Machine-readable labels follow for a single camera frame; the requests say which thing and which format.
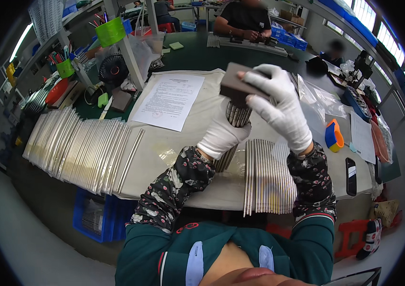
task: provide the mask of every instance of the brown sanding sponge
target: brown sanding sponge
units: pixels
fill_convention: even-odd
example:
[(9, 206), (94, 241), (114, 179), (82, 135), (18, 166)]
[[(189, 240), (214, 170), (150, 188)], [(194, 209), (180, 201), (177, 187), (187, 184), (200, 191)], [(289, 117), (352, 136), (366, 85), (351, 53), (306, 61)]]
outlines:
[(124, 92), (117, 87), (112, 90), (112, 96), (114, 97), (114, 100), (112, 101), (112, 106), (110, 108), (117, 112), (125, 112), (132, 101), (131, 94)]
[(237, 76), (237, 72), (254, 72), (265, 77), (264, 74), (254, 71), (247, 66), (231, 62), (228, 64), (225, 76), (222, 78), (222, 82), (220, 83), (221, 95), (229, 97), (233, 104), (240, 108), (247, 106), (245, 103), (245, 98), (249, 94), (256, 94), (269, 99), (269, 95), (264, 93), (262, 90), (240, 80)]

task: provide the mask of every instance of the paper sheet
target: paper sheet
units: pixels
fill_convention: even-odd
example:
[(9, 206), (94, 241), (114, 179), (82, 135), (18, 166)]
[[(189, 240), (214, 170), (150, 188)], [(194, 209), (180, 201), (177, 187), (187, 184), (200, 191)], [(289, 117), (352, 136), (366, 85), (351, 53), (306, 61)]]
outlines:
[(371, 124), (365, 122), (354, 111), (351, 115), (351, 140), (358, 155), (365, 161), (375, 164), (374, 141), (372, 140)]
[(162, 75), (131, 120), (182, 131), (204, 77)]

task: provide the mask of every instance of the bundle of metal rods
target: bundle of metal rods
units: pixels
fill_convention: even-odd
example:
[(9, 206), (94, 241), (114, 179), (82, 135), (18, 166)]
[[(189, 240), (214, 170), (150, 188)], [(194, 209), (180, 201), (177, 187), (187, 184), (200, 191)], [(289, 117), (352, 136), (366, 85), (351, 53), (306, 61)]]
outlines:
[[(246, 123), (248, 123), (251, 112), (252, 110), (250, 108), (239, 108), (233, 105), (232, 102), (229, 102), (228, 107), (226, 108), (226, 118), (234, 127), (243, 127)], [(217, 170), (217, 172), (224, 172), (226, 169), (228, 169), (236, 149), (237, 144), (224, 153), (220, 160), (214, 161), (215, 170)]]
[(118, 119), (81, 121), (74, 109), (42, 114), (23, 157), (51, 177), (95, 194), (120, 193), (145, 131), (141, 129), (120, 169), (131, 129)]
[(220, 48), (220, 37), (210, 34), (207, 36), (208, 48)]
[(297, 189), (286, 165), (289, 154), (286, 143), (261, 139), (245, 142), (244, 216), (253, 210), (291, 213)]
[(74, 131), (58, 179), (95, 194), (112, 194), (131, 129), (124, 121), (87, 119)]

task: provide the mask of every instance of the gloved hand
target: gloved hand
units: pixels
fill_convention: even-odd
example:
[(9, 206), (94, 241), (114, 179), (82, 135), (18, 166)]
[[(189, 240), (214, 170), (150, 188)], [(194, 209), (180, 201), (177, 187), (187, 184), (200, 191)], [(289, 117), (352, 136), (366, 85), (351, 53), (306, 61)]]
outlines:
[(296, 154), (305, 151), (312, 143), (312, 133), (302, 113), (290, 76), (281, 67), (274, 65), (262, 64), (254, 67), (254, 70), (271, 75), (271, 79), (247, 72), (243, 80), (274, 97), (278, 104), (274, 107), (260, 96), (249, 95), (246, 99), (247, 105), (285, 137), (291, 151)]
[(245, 124), (241, 128), (236, 128), (228, 122), (226, 119), (228, 102), (228, 98), (222, 102), (207, 132), (197, 144), (197, 147), (201, 151), (214, 159), (220, 159), (231, 147), (247, 139), (252, 129), (250, 123)]

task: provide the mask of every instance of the person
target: person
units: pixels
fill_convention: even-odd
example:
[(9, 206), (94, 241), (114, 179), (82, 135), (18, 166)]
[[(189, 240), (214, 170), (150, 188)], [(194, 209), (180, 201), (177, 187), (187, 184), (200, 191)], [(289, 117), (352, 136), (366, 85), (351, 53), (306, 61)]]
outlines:
[(272, 30), (267, 9), (260, 0), (230, 0), (215, 12), (213, 31), (220, 36), (264, 41)]
[(330, 43), (330, 50), (327, 53), (323, 53), (318, 55), (322, 60), (326, 60), (331, 64), (340, 67), (345, 61), (343, 59), (343, 55), (345, 52), (344, 44), (335, 39)]
[(173, 23), (175, 26), (175, 31), (180, 31), (180, 21), (177, 18), (171, 17), (171, 15), (169, 15), (169, 11), (175, 9), (174, 6), (166, 0), (157, 0), (154, 5), (156, 13), (156, 23), (158, 25)]
[(175, 229), (187, 199), (204, 191), (215, 174), (214, 159), (245, 140), (251, 124), (235, 128), (219, 108), (196, 146), (187, 146), (175, 164), (145, 190), (126, 225), (115, 281), (117, 285), (321, 285), (333, 269), (335, 194), (322, 146), (313, 141), (294, 85), (278, 66), (255, 68), (271, 79), (247, 72), (247, 83), (276, 98), (274, 107), (257, 95), (247, 105), (291, 150), (287, 164), (298, 195), (290, 239), (257, 228), (197, 222)]

